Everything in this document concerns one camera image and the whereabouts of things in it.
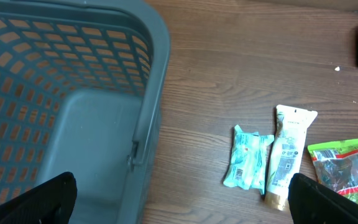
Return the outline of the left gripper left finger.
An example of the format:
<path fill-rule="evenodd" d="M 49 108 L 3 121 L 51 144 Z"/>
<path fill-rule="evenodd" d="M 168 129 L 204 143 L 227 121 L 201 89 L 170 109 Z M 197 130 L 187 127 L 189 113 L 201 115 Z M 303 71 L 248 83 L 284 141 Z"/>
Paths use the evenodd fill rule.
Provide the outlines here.
<path fill-rule="evenodd" d="M 76 179 L 64 172 L 0 205 L 0 224 L 68 224 L 76 197 Z"/>

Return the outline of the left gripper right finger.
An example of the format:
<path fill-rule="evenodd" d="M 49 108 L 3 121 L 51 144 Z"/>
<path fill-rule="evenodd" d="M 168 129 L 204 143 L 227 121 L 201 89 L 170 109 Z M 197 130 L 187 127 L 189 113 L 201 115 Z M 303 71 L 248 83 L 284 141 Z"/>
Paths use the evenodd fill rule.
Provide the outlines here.
<path fill-rule="evenodd" d="M 290 181 L 288 204 L 294 224 L 358 224 L 358 204 L 300 173 Z"/>

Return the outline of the green red snack bag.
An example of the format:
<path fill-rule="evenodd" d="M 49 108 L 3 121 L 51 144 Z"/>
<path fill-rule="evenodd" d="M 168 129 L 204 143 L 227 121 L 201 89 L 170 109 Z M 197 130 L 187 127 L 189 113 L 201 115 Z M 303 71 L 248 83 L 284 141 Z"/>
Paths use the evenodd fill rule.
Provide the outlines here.
<path fill-rule="evenodd" d="M 318 182 L 358 204 L 358 139 L 308 146 Z"/>

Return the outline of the white tube gold cap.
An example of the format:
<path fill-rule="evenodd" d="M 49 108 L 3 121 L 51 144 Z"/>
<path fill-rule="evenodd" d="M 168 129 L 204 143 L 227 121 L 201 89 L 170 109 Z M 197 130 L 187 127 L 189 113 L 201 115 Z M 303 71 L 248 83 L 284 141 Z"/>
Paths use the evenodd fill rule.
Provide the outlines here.
<path fill-rule="evenodd" d="M 288 192 L 294 174 L 300 171 L 307 129 L 318 115 L 292 106 L 276 106 L 276 133 L 268 165 L 265 203 L 289 211 Z"/>

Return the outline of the teal small packet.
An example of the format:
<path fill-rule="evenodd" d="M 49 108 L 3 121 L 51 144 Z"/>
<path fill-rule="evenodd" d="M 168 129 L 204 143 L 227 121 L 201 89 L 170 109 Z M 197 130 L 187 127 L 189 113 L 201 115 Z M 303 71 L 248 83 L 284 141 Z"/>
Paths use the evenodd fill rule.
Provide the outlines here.
<path fill-rule="evenodd" d="M 264 195 L 267 148 L 274 139 L 273 135 L 246 133 L 236 125 L 230 163 L 223 184 L 226 187 L 240 187 L 244 190 L 257 189 Z"/>

